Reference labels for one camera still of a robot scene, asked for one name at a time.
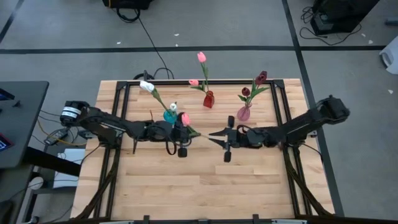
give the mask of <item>table leg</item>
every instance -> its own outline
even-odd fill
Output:
[[[79,176],[80,165],[66,159],[47,154],[40,150],[28,147],[25,152],[24,162],[55,170],[64,174]]]

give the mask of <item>floor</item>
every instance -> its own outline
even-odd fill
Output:
[[[344,215],[398,220],[398,77],[378,55],[398,36],[398,27],[383,24],[398,16],[398,1],[380,0],[362,29],[333,48],[298,35],[308,25],[300,20],[302,9],[312,3],[155,0],[141,19],[176,78],[202,77],[196,60],[202,50],[211,78],[252,78],[267,70],[271,78],[301,78],[309,105],[329,94],[341,98],[351,116],[324,133],[331,158],[325,165],[333,167]],[[101,80],[129,80],[163,67],[140,23],[120,21],[99,0],[2,0],[1,28],[1,80],[47,80],[43,110],[51,113],[60,113],[66,100],[93,105]],[[38,129],[34,135],[44,138]],[[43,148],[33,138],[30,145]],[[39,197],[34,213],[49,221],[72,201],[73,194]]]

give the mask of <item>wooden tabletop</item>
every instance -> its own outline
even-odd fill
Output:
[[[303,88],[299,79],[284,81],[294,118],[308,110]],[[95,105],[97,108],[111,112],[116,82],[101,82]],[[237,96],[244,86],[250,87],[211,85],[210,90],[215,93],[212,109],[202,106],[205,94],[188,85],[159,85],[156,88],[165,105],[177,101],[178,111],[187,112],[192,127],[206,135],[225,128],[228,115],[236,116],[238,109],[244,105]],[[278,94],[281,113],[285,114],[282,98]],[[123,95],[122,92],[118,116],[121,114]],[[269,90],[257,95],[252,103],[250,119],[246,122],[236,119],[235,126],[277,126]],[[151,119],[148,109],[152,110],[154,120],[163,120],[164,109],[156,99],[139,86],[132,86],[126,119]],[[315,139],[307,139],[306,144],[317,149]],[[97,139],[89,140],[86,154],[97,145]],[[306,146],[300,150],[308,188],[329,212],[334,212],[319,154]],[[230,163],[223,162],[223,153],[218,145],[199,137],[188,148],[187,158],[170,156],[164,143],[154,142],[139,142],[136,154],[132,155],[132,139],[125,135],[112,220],[142,220],[144,215],[150,215],[151,220],[250,219],[253,214],[259,214],[260,218],[294,217],[285,164],[279,148],[232,149]],[[96,192],[103,155],[104,150],[98,149],[84,162],[71,217],[77,216]],[[109,168],[113,155],[110,155]],[[301,192],[297,190],[297,193],[300,210],[304,211]],[[102,216],[105,214],[106,198],[101,207]]]

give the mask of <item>teal vase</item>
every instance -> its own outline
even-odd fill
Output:
[[[177,112],[171,112],[169,110],[164,111],[163,113],[163,119],[167,122],[169,122],[170,124],[174,124],[177,120]]]

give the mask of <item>glass vase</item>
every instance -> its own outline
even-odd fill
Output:
[[[170,124],[174,124],[177,120],[177,112],[173,112],[171,110],[166,110],[163,113],[163,119]]]
[[[248,105],[244,105],[241,109],[238,110],[238,113],[236,114],[236,117],[240,121],[247,121],[250,118],[250,107],[251,103]]]
[[[205,100],[203,100],[203,106],[212,108],[213,105],[214,105],[214,95],[213,92],[209,90],[206,92]]]

